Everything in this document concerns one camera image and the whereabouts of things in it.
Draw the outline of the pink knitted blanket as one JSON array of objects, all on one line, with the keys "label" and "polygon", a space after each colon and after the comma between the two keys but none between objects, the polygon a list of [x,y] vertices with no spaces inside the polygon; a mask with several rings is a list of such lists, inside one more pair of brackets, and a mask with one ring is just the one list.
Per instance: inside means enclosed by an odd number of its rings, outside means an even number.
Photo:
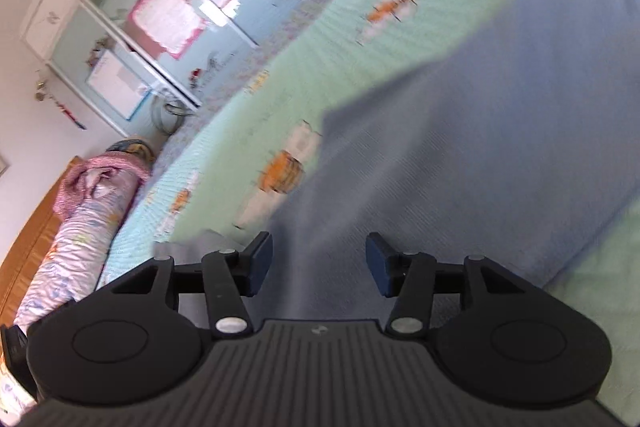
[{"label": "pink knitted blanket", "polygon": [[83,159],[63,176],[53,205],[54,212],[68,219],[85,200],[100,199],[126,184],[132,191],[151,176],[155,153],[140,139],[125,139],[112,144],[98,156]]}]

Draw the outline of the sliding door wardrobe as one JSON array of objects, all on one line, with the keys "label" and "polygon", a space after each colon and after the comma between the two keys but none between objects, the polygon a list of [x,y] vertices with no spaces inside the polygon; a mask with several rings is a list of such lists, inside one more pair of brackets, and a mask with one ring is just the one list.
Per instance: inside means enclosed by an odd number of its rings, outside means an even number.
[{"label": "sliding door wardrobe", "polygon": [[22,37],[118,133],[160,143],[299,1],[34,0]]}]

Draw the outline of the green quilted bee bedspread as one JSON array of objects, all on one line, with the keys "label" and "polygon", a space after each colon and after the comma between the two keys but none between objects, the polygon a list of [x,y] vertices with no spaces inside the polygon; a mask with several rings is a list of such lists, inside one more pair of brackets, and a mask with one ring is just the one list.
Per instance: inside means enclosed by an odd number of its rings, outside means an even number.
[{"label": "green quilted bee bedspread", "polygon": [[[235,95],[209,101],[176,159],[161,157],[114,238],[111,283],[156,254],[196,261],[213,244],[250,243],[318,164],[335,109],[406,72],[450,57],[511,0],[309,0],[303,31],[255,53]],[[639,419],[639,194],[544,285],[593,319],[613,348],[600,401]]]}]

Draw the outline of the blue fleece pants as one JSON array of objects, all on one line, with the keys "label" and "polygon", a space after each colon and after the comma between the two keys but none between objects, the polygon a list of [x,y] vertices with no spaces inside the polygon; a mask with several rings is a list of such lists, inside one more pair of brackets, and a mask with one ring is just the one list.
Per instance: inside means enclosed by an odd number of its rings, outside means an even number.
[{"label": "blue fleece pants", "polygon": [[639,194],[639,0],[511,0],[450,57],[326,115],[273,213],[265,319],[380,319],[376,232],[548,283]]}]

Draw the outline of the wall lamp with tassel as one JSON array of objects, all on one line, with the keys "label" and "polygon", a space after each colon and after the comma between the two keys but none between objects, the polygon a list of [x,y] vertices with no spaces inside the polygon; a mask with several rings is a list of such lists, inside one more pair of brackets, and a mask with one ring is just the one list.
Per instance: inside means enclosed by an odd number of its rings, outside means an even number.
[{"label": "wall lamp with tassel", "polygon": [[47,80],[36,83],[35,100],[38,102],[51,101],[53,105],[79,130],[86,131],[87,127],[63,104],[48,87]]}]

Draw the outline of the wooden headboard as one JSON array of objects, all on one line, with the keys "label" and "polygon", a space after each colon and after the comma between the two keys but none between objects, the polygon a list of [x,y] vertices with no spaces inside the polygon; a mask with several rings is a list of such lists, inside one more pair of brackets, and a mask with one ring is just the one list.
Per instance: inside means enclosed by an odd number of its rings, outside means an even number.
[{"label": "wooden headboard", "polygon": [[81,158],[75,156],[68,163],[17,235],[17,239],[2,262],[0,273],[2,325],[13,323],[29,284],[32,283],[43,258],[50,251],[54,236],[61,225],[61,219],[53,211],[58,188],[64,176],[80,162]]}]

